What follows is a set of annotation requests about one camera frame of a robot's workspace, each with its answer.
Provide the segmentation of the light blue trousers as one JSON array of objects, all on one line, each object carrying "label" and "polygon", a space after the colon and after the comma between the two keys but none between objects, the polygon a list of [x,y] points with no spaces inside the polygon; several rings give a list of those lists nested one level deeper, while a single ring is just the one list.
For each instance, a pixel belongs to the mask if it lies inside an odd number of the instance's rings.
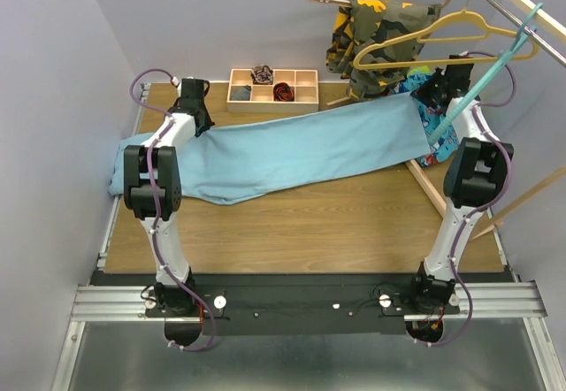
[{"label": "light blue trousers", "polygon": [[376,171],[430,150],[408,94],[200,135],[187,114],[173,114],[155,134],[135,135],[119,147],[144,146],[156,136],[177,150],[182,194],[218,205]]}]

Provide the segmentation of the yellow plastic hanger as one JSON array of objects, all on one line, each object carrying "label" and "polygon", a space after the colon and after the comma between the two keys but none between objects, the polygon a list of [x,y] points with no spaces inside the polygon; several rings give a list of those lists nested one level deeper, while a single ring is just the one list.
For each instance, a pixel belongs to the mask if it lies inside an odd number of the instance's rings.
[{"label": "yellow plastic hanger", "polygon": [[[481,34],[466,35],[466,36],[450,36],[450,37],[434,37],[436,32],[446,27],[451,27],[457,24],[469,24],[474,26]],[[478,57],[470,60],[469,58],[446,58],[446,59],[415,59],[408,61],[395,61],[395,62],[371,62],[364,63],[365,57],[374,50],[384,50],[391,46],[396,46],[405,42],[414,40],[416,43],[449,43],[449,42],[473,42],[485,40],[492,35],[500,35],[512,38],[513,42],[509,48],[511,61],[525,61],[534,58],[539,54],[539,47],[534,39],[527,35],[524,31],[512,31],[501,27],[489,25],[484,17],[478,12],[462,9],[457,12],[452,12],[442,16],[430,26],[418,30],[416,32],[388,39],[382,43],[374,43],[362,49],[355,57],[353,67],[363,71],[386,70],[396,68],[410,68],[414,66],[428,65],[463,65],[466,61],[472,63],[494,63],[503,60],[503,55],[499,57]]]}]

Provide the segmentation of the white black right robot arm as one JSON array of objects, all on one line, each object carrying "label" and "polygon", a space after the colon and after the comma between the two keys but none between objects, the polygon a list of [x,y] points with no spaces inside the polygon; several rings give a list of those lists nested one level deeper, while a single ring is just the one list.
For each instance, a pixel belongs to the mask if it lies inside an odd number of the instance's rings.
[{"label": "white black right robot arm", "polygon": [[[456,113],[470,87],[470,54],[451,55],[463,65],[436,68],[410,95],[426,109],[447,119]],[[419,313],[442,310],[450,303],[455,285],[462,288],[458,267],[471,232],[480,217],[507,191],[515,148],[502,142],[487,125],[481,101],[474,96],[455,117],[453,132],[459,142],[444,181],[447,206],[436,241],[421,263],[407,291],[409,307]]]}]

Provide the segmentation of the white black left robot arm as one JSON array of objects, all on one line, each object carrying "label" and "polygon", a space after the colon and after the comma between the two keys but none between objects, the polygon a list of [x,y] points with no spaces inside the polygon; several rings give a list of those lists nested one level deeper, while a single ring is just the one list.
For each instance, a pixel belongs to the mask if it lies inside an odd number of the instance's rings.
[{"label": "white black left robot arm", "polygon": [[185,316],[210,309],[193,287],[183,254],[177,222],[182,202],[178,150],[211,129],[205,105],[210,83],[203,79],[172,79],[177,99],[164,112],[158,130],[139,145],[124,149],[123,180],[126,207],[140,220],[156,263],[153,300],[163,311]]}]

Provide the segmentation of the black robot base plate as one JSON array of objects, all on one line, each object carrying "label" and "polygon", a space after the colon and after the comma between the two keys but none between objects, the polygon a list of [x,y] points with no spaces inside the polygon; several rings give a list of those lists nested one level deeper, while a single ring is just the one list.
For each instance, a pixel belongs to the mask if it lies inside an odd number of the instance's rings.
[{"label": "black robot base plate", "polygon": [[141,292],[151,317],[196,319],[205,334],[404,334],[410,315],[456,314],[453,284],[416,273],[197,273],[192,298],[155,284]]}]

